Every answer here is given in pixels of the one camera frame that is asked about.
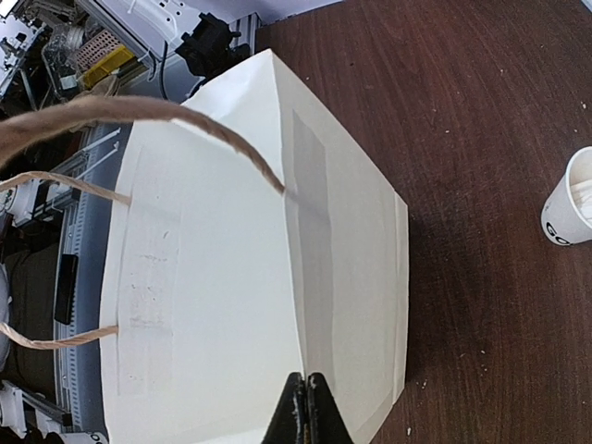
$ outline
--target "white paper bag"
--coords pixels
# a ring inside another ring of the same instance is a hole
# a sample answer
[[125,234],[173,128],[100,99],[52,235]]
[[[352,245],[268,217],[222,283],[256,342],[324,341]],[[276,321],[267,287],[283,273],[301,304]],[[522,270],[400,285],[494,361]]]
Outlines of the white paper bag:
[[369,442],[403,388],[407,207],[271,52],[185,103],[285,183],[184,123],[134,125],[114,202],[101,326],[111,443],[261,442],[288,374],[326,377]]

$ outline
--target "brown rope handle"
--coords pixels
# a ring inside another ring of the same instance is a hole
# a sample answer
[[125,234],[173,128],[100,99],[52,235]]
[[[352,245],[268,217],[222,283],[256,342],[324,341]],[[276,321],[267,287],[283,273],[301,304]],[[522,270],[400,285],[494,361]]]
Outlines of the brown rope handle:
[[[67,104],[50,106],[41,111],[25,113],[0,122],[0,167],[28,146],[50,139],[81,124],[95,121],[124,123],[135,120],[170,121],[173,119],[191,123],[207,134],[229,144],[237,153],[245,155],[277,192],[284,193],[285,187],[278,176],[259,152],[240,134],[185,106],[140,96],[98,97],[89,95]],[[122,196],[82,180],[41,171],[22,173],[12,179],[0,182],[0,191],[15,187],[29,179],[54,180],[106,199],[130,204],[128,196]],[[0,323],[0,333],[4,333],[22,347],[35,350],[55,350],[75,347],[117,334],[118,327],[98,328],[61,340],[30,340],[4,323]]]
[[91,183],[85,182],[84,180],[78,180],[64,176],[62,174],[48,173],[45,171],[28,171],[26,173],[20,173],[14,178],[0,182],[0,191],[9,190],[10,188],[16,187],[17,185],[20,185],[21,183],[31,179],[53,180],[55,182],[68,185],[69,187],[76,188],[77,190],[86,191],[90,194],[94,194],[95,196],[103,197],[112,201],[118,201],[125,205],[129,205],[131,201],[128,196],[124,196],[117,192],[92,185]]

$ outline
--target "wood grain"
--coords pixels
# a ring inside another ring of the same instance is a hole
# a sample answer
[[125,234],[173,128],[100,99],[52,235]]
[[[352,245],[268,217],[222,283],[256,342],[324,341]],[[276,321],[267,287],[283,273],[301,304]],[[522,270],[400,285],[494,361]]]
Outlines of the wood grain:
[[592,242],[539,227],[592,145],[592,14],[349,0],[259,41],[409,204],[408,382],[375,443],[592,442]]

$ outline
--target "black logo on cup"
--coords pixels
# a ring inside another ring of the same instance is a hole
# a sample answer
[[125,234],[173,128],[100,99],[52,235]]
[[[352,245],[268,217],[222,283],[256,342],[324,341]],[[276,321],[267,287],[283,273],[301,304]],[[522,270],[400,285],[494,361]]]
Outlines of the black logo on cup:
[[547,222],[547,233],[551,238],[557,241],[557,243],[560,243],[561,245],[571,245],[571,243],[564,238],[557,236],[557,231],[555,231],[555,228],[550,224],[550,222]]

